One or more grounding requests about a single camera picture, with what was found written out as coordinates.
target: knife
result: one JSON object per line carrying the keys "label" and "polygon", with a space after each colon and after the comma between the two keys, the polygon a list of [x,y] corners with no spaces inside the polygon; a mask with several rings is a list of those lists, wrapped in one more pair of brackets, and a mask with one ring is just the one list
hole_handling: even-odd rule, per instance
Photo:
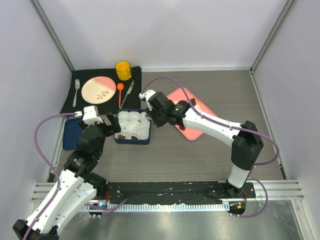
{"label": "knife", "polygon": [[122,101],[122,103],[121,103],[121,106],[120,106],[121,109],[122,109],[122,107],[124,106],[125,101],[126,101],[128,95],[131,93],[132,88],[134,87],[134,83],[135,83],[135,80],[132,80],[132,83],[130,84],[129,89],[128,89],[128,91],[126,92],[125,97],[124,97],[124,99],[123,99],[123,101]]}

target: pink tray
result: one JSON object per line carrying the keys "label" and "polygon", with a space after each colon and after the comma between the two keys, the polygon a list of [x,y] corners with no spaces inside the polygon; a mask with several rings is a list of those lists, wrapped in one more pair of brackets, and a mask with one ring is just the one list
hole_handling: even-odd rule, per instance
{"label": "pink tray", "polygon": [[[207,114],[212,114],[213,116],[217,116],[213,111],[211,111],[206,105],[203,104],[202,101],[200,101],[195,95],[193,95],[188,89],[184,88],[186,93],[188,94],[188,97],[190,99],[195,99],[195,104],[200,106],[200,109],[204,111]],[[184,92],[181,90],[181,88],[178,88],[174,92],[170,93],[167,96],[168,99],[172,100],[173,102],[175,101],[180,101],[180,100],[187,100]],[[181,130],[178,125],[175,126],[185,137],[186,139],[190,141],[196,140],[198,137],[200,137],[203,132],[198,131],[195,129],[191,128],[185,128],[185,130]]]}

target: orange spoon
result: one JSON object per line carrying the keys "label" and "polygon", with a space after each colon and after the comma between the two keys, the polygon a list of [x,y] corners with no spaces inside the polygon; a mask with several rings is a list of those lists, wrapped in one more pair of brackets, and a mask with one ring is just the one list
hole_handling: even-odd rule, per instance
{"label": "orange spoon", "polygon": [[118,83],[116,85],[116,89],[119,90],[119,108],[121,106],[121,91],[125,88],[125,85],[123,83]]}

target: black placemat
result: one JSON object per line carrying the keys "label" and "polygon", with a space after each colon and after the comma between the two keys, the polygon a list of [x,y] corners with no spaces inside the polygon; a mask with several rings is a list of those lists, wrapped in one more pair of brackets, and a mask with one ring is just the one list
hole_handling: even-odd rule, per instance
{"label": "black placemat", "polygon": [[[91,106],[91,103],[86,102],[81,95],[81,90],[84,84],[94,78],[94,77],[109,77],[114,82],[115,85],[118,83],[123,83],[124,89],[122,90],[121,97],[122,100],[129,89],[131,82],[134,80],[133,89],[129,96],[127,97],[123,108],[126,109],[139,109],[141,106],[141,101],[139,99],[139,93],[141,93],[141,67],[136,66],[131,68],[132,77],[128,81],[121,81],[114,68],[109,69],[90,69],[90,70],[78,70],[72,72],[71,84],[69,88],[69,93],[66,97],[64,105],[62,107],[61,113],[74,113],[77,111],[83,111],[84,107]],[[79,79],[80,88],[77,92],[76,106],[73,107],[74,97],[76,93],[75,81]],[[114,96],[107,102],[96,105],[100,115],[106,113],[116,114],[119,110],[119,91],[116,90]]]}

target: yellow cup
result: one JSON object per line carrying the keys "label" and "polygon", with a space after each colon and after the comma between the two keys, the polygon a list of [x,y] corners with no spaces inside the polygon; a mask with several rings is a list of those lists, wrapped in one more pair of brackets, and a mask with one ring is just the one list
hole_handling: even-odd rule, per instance
{"label": "yellow cup", "polygon": [[131,78],[131,68],[130,64],[126,61],[118,62],[115,65],[115,71],[118,75],[118,78],[122,81],[127,81]]}

